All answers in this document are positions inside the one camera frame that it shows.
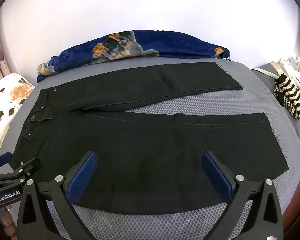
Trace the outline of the person's left hand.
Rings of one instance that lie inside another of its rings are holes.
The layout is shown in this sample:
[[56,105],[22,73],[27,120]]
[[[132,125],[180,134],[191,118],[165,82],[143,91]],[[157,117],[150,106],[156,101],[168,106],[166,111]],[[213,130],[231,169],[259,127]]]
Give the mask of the person's left hand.
[[1,221],[3,223],[3,230],[5,234],[12,240],[17,240],[17,227],[13,221],[11,213],[9,212],[11,208],[12,205],[8,205],[4,208],[4,212],[1,216]]

